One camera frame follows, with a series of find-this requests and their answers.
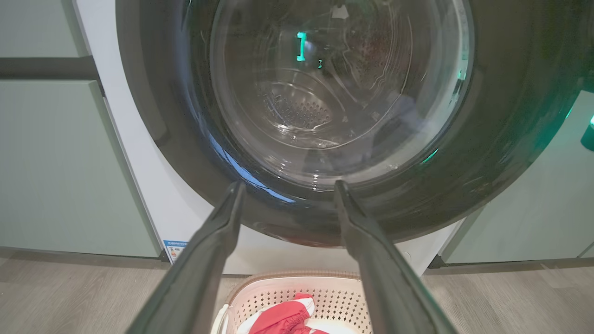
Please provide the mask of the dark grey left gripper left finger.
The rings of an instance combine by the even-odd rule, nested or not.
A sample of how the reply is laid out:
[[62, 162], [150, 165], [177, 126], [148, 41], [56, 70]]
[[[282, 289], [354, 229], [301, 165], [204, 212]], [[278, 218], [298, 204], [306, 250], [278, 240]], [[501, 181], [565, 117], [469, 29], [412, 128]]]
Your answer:
[[235, 250], [245, 184], [233, 182], [128, 328], [130, 334], [208, 334], [221, 273]]

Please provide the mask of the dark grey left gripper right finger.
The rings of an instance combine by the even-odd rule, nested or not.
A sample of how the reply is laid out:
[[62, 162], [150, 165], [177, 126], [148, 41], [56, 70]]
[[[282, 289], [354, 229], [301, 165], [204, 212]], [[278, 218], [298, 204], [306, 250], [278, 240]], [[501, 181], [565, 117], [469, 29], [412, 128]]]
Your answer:
[[456, 328], [343, 180], [335, 183], [343, 246], [358, 262], [375, 334], [454, 334]]

